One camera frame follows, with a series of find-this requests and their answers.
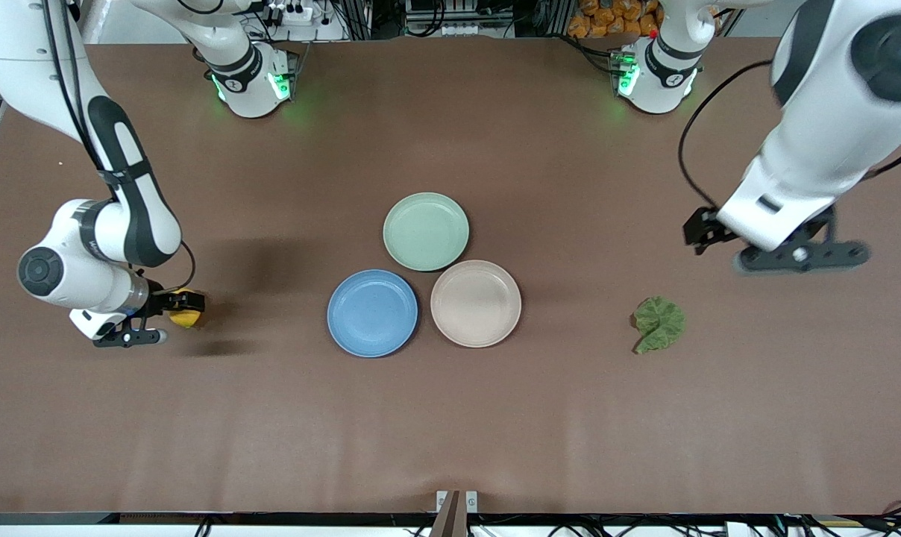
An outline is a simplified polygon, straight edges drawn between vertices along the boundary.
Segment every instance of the plate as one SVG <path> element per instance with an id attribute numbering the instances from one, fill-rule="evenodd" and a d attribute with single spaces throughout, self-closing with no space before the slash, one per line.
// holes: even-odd
<path id="1" fill-rule="evenodd" d="M 489 261 L 465 261 L 441 274 L 430 293 L 430 314 L 447 339 L 464 347 L 503 341 L 520 319 L 520 289 Z"/>
<path id="2" fill-rule="evenodd" d="M 413 271 L 437 271 L 463 254 L 471 235 L 467 215 L 443 194 L 421 192 L 400 200 L 385 218 L 385 248 Z"/>
<path id="3" fill-rule="evenodd" d="M 417 297 L 393 272 L 361 271 L 335 289 L 328 302 L 328 330 L 348 353 L 362 358 L 388 356 L 417 327 Z"/>

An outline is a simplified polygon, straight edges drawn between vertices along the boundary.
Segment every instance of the green plate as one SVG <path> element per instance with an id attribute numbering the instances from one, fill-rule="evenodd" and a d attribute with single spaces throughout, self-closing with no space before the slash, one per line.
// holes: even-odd
<path id="1" fill-rule="evenodd" d="M 400 200 L 385 219 L 385 248 L 394 261 L 414 271 L 437 271 L 467 247 L 471 227 L 456 201 L 421 192 Z"/>

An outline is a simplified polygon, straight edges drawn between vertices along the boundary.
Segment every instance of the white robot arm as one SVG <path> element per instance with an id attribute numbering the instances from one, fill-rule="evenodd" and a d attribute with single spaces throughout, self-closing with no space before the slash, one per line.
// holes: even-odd
<path id="1" fill-rule="evenodd" d="M 63 0 L 0 0 L 0 95 L 82 143 L 112 193 L 59 208 L 45 238 L 20 259 L 23 288 L 72 309 L 73 324 L 99 342 L 113 341 L 131 317 L 173 310 L 177 299 L 157 295 L 160 286 L 131 266 L 168 261 L 181 243 L 178 221 L 129 118 L 93 74 Z M 204 307 L 200 295 L 188 299 Z M 162 339 L 159 330 L 124 336 L 126 343 Z"/>
<path id="2" fill-rule="evenodd" d="M 753 245 L 742 269 L 780 261 L 805 271 L 829 264 L 812 259 L 820 252 L 832 264 L 857 264 L 837 259 L 842 251 L 864 261 L 858 242 L 819 249 L 794 234 L 818 232 L 818 217 L 829 220 L 837 198 L 901 145 L 901 0 L 806 1 L 782 37 L 771 79 L 782 121 L 715 221 L 707 217 L 709 231 L 718 238 L 722 225 Z M 698 252 L 706 245 L 699 225 L 686 239 Z"/>
<path id="3" fill-rule="evenodd" d="M 242 118 L 259 118 L 292 94 L 297 57 L 252 43 L 235 13 L 252 0 L 131 0 L 192 42 L 212 70 L 219 98 Z"/>
<path id="4" fill-rule="evenodd" d="M 655 37 L 641 37 L 624 52 L 635 62 L 618 79 L 617 93 L 648 113 L 675 109 L 692 89 L 700 58 L 716 33 L 715 7 L 758 7 L 772 0 L 659 0 L 665 19 Z"/>

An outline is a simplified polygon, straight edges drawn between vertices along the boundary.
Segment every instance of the table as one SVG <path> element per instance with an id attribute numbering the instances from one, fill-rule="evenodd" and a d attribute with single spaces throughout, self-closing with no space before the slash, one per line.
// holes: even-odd
<path id="1" fill-rule="evenodd" d="M 79 144 L 8 113 L 0 511 L 395 512 L 459 487 L 494 512 L 880 512 L 901 499 L 901 168 L 840 204 L 842 237 L 873 249 L 857 271 L 746 278 L 741 244 L 682 244 L 700 200 L 679 132 L 773 50 L 716 40 L 691 98 L 646 116 L 557 41 L 322 44 L 297 102 L 246 120 L 188 48 L 96 47 L 212 306 L 164 346 L 97 350 L 22 292 L 17 259 L 56 208 L 105 190 Z M 726 198 L 778 118 L 767 73 L 744 76 L 691 134 L 695 177 Z M 515 275 L 522 320 L 467 350 L 425 313 L 394 356 L 350 357 L 324 320 L 346 276 L 390 269 L 429 301 L 437 273 L 380 237 L 424 190 L 463 205 L 464 259 Z M 687 332 L 637 357 L 651 295 Z"/>

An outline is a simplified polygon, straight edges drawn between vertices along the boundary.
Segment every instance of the blue plate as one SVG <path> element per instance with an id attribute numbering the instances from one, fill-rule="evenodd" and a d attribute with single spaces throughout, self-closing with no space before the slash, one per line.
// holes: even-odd
<path id="1" fill-rule="evenodd" d="M 400 349 L 417 327 L 417 297 L 393 272 L 372 269 L 349 276 L 328 303 L 328 330 L 335 343 L 362 358 Z"/>

